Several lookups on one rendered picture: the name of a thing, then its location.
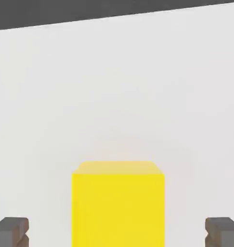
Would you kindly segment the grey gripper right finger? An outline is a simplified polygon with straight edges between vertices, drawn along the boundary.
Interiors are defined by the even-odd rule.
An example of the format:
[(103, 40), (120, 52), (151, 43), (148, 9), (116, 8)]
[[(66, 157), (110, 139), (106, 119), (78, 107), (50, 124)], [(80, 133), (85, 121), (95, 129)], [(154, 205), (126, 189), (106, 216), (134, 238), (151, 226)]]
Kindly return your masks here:
[(229, 217), (206, 218), (205, 247), (234, 247), (234, 221)]

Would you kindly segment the small yellow cube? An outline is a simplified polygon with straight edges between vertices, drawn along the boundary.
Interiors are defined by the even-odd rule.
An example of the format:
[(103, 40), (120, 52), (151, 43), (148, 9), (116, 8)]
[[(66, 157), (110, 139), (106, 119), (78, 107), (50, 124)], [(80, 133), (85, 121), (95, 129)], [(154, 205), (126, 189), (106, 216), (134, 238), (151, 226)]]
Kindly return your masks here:
[(72, 247), (165, 247), (165, 176), (151, 161), (88, 161), (72, 174)]

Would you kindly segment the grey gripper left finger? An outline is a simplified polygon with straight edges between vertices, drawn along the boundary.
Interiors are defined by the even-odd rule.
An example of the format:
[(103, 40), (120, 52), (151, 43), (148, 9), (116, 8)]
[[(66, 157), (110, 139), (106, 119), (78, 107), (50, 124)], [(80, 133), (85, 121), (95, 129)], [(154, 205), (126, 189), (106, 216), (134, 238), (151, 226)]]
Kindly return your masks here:
[(3, 218), (0, 221), (0, 247), (29, 247), (28, 230), (28, 218)]

